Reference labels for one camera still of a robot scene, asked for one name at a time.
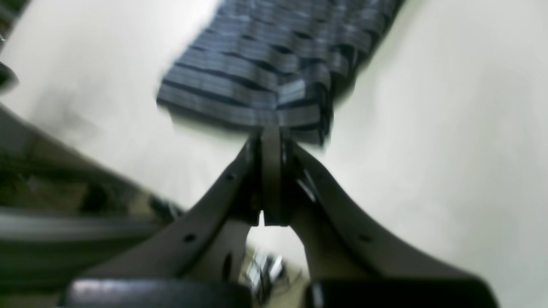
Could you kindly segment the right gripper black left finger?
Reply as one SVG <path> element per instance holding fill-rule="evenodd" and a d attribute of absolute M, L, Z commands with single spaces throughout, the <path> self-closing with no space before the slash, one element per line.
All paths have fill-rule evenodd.
<path fill-rule="evenodd" d="M 143 243 L 75 278 L 62 308 L 251 308 L 238 282 L 249 230 L 280 204 L 281 132 L 253 134 L 207 193 Z"/>

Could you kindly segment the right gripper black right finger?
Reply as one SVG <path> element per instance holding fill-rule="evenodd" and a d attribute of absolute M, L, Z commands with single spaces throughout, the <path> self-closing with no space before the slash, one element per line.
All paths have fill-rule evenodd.
<path fill-rule="evenodd" d="M 488 284 L 367 215 L 288 131 L 274 129 L 274 224 L 305 249 L 306 308 L 497 308 Z"/>

